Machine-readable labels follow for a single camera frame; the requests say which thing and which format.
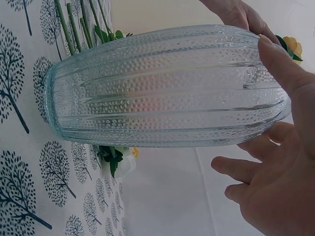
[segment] green stem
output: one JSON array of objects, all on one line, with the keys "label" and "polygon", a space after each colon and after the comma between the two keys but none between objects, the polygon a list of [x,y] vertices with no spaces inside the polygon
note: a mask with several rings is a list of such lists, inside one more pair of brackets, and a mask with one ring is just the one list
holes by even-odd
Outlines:
[{"label": "green stem", "polygon": [[82,17],[80,18],[80,23],[81,23],[81,25],[82,25],[83,33],[84,33],[85,38],[86,38],[86,40],[87,40],[88,47],[89,47],[89,48],[92,48],[92,43],[91,43],[91,41],[89,40],[88,31],[87,31],[87,28],[86,28],[86,26],[85,26],[85,24],[84,24],[84,19],[83,19]]},{"label": "green stem", "polygon": [[60,5],[60,2],[59,0],[55,0],[55,4],[57,6],[57,10],[58,10],[58,14],[59,14],[59,17],[60,17],[60,21],[61,21],[61,25],[63,27],[63,32],[64,32],[64,35],[65,35],[65,40],[67,41],[68,43],[68,48],[69,48],[69,51],[70,51],[70,54],[71,56],[74,55],[74,49],[73,49],[73,45],[70,41],[70,36],[69,36],[69,32],[67,30],[67,26],[65,24],[65,21],[64,21],[64,17],[63,17],[63,10],[61,9],[61,5]]},{"label": "green stem", "polygon": [[[87,20],[87,15],[85,13],[84,0],[80,0],[80,4],[81,4],[81,10],[82,10],[82,16],[83,16],[84,24],[86,25],[86,27],[88,27],[88,20]],[[87,33],[88,33],[88,38],[89,38],[89,39],[87,39],[87,42],[90,41],[91,46],[93,47],[90,31],[87,30]]]},{"label": "green stem", "polygon": [[107,33],[108,33],[108,35],[109,35],[109,33],[111,33],[111,30],[110,30],[110,28],[109,28],[109,26],[108,26],[108,24],[107,24],[107,22],[106,22],[106,18],[105,18],[103,6],[101,5],[100,0],[97,0],[97,2],[98,2],[98,5],[99,5],[99,8],[100,8],[100,11],[101,11],[101,13],[102,13],[102,17],[103,17],[103,21],[104,21],[105,26],[106,26]]},{"label": "green stem", "polygon": [[74,23],[73,15],[71,12],[71,4],[70,3],[67,3],[67,11],[68,11],[68,16],[69,16],[69,20],[71,23],[72,31],[74,34],[74,39],[75,39],[75,42],[77,43],[77,49],[79,50],[79,52],[81,52],[82,51],[81,50],[81,44],[80,44],[77,28],[76,28],[75,23]]},{"label": "green stem", "polygon": [[[89,0],[89,2],[90,2],[90,5],[91,5],[92,13],[93,13],[93,15],[94,15],[94,19],[95,19],[96,26],[97,26],[99,29],[101,29],[100,26],[99,26],[99,23],[98,23],[97,14],[96,14],[96,12],[95,12],[95,9],[94,9],[94,6],[93,6],[93,2],[92,2],[92,0]],[[104,38],[103,38],[103,35],[100,34],[100,36],[101,36],[101,37],[100,37],[101,42],[102,42],[102,43],[105,43]]]}]

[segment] dotted glass pattern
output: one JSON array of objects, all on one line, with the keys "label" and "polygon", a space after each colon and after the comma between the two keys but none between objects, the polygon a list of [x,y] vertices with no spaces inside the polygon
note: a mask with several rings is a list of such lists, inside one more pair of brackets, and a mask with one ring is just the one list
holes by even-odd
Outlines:
[{"label": "dotted glass pattern", "polygon": [[258,40],[206,25],[100,45],[50,70],[47,118],[65,140],[96,145],[244,142],[290,112],[286,92],[260,61]]}]

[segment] fabric backdrop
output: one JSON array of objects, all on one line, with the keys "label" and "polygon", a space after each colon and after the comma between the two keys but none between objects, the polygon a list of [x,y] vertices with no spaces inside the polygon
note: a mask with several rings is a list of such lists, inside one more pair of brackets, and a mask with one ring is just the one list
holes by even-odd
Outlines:
[{"label": "fabric backdrop", "polygon": [[[83,48],[79,0],[66,3]],[[110,0],[102,1],[110,21]],[[97,1],[93,0],[102,22]],[[85,0],[94,44],[94,18]],[[0,235],[124,236],[121,180],[100,171],[93,146],[65,142],[50,130],[43,86],[68,55],[54,0],[0,1]]]}]

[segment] finger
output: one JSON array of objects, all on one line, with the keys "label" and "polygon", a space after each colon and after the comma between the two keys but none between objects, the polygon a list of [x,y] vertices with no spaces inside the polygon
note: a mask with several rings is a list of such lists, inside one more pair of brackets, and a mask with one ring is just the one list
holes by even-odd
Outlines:
[{"label": "finger", "polygon": [[275,143],[281,144],[284,139],[294,130],[294,125],[286,122],[276,122],[262,135]]},{"label": "finger", "polygon": [[238,146],[260,161],[265,161],[278,147],[277,144],[261,135]]},{"label": "finger", "polygon": [[249,185],[245,183],[230,185],[226,188],[224,194],[230,200],[235,201],[238,204],[241,204],[241,202],[243,202],[244,196],[246,195],[248,188]]},{"label": "finger", "polygon": [[220,156],[212,160],[211,166],[220,174],[228,175],[236,181],[250,184],[257,172],[259,163]]},{"label": "finger", "polygon": [[258,49],[262,63],[292,98],[300,88],[314,82],[313,75],[297,65],[281,47],[261,36]]},{"label": "finger", "polygon": [[247,14],[247,19],[249,22],[251,32],[255,34],[265,35],[273,43],[280,45],[279,40],[274,35],[274,33],[272,33],[272,31],[269,29],[267,23],[264,22],[262,18],[260,17],[260,15],[247,4],[246,4],[246,14]]},{"label": "finger", "polygon": [[236,26],[245,30],[250,30],[246,13],[238,8],[234,8],[226,16],[222,16],[221,19],[225,25]]}]

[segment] yellow flower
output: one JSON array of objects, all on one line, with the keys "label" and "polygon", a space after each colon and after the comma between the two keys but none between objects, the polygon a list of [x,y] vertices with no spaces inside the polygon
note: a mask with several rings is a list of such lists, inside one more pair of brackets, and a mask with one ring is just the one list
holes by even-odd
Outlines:
[{"label": "yellow flower", "polygon": [[135,156],[135,158],[138,158],[139,151],[136,147],[131,147],[131,153]]},{"label": "yellow flower", "polygon": [[302,59],[302,45],[300,43],[297,42],[297,40],[293,37],[284,37],[283,40],[285,41],[285,43],[287,44],[288,48],[295,54],[297,55],[299,58]]}]

